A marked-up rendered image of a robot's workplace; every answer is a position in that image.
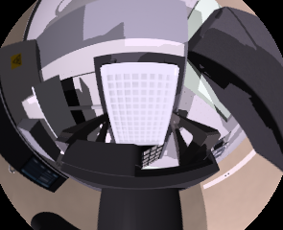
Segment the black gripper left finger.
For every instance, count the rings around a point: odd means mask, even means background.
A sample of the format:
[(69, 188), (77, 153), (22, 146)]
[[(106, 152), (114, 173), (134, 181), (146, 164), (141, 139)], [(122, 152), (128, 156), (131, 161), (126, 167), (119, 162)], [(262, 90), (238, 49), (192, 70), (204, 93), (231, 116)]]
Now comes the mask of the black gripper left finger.
[(94, 129), (102, 125), (99, 135), (95, 142), (106, 142), (106, 134), (108, 130), (109, 117), (108, 113), (104, 113), (96, 118), (85, 121), (75, 126), (71, 126), (60, 133), (60, 136), (71, 137), (87, 141), (87, 135)]

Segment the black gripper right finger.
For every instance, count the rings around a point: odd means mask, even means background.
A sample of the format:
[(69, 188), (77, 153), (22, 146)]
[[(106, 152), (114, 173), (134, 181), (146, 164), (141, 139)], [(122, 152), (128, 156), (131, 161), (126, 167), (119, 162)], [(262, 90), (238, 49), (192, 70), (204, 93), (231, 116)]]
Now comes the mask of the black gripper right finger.
[[(185, 118), (175, 112), (172, 112), (170, 121), (179, 166), (188, 164), (198, 152), (211, 150), (221, 137), (221, 133), (217, 129)], [(193, 136), (188, 147), (177, 124), (185, 128)]]

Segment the white microplate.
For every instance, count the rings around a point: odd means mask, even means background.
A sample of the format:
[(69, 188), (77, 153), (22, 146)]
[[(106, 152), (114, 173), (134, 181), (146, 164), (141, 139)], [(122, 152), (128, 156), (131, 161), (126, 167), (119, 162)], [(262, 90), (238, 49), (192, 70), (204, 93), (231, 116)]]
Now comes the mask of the white microplate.
[[(163, 145), (178, 70), (177, 65), (153, 62), (102, 65), (106, 108), (116, 143)], [(139, 73), (139, 78), (133, 73)]]

